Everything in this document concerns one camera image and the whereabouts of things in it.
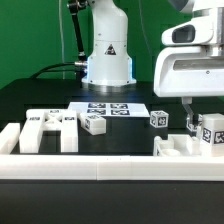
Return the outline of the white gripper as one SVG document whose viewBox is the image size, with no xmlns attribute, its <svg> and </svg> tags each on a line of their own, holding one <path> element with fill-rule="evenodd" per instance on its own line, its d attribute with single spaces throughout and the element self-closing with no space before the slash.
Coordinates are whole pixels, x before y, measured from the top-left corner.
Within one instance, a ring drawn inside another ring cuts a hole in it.
<svg viewBox="0 0 224 224">
<path fill-rule="evenodd" d="M 187 116 L 195 115 L 191 97 L 224 95 L 224 17 L 203 16 L 166 30 L 158 55 L 154 92 L 182 97 Z"/>
</svg>

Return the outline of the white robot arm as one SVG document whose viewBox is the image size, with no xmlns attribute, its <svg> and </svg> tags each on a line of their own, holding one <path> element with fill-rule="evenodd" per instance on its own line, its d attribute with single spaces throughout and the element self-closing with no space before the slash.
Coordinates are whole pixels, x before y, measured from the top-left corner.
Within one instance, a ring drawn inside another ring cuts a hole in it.
<svg viewBox="0 0 224 224">
<path fill-rule="evenodd" d="M 192 19 L 163 32 L 156 61 L 154 93 L 180 97 L 186 111 L 194 97 L 224 96 L 224 0 L 168 0 Z M 127 54 L 126 14 L 113 0 L 94 0 L 93 52 L 84 86 L 116 91 L 136 83 Z"/>
</svg>

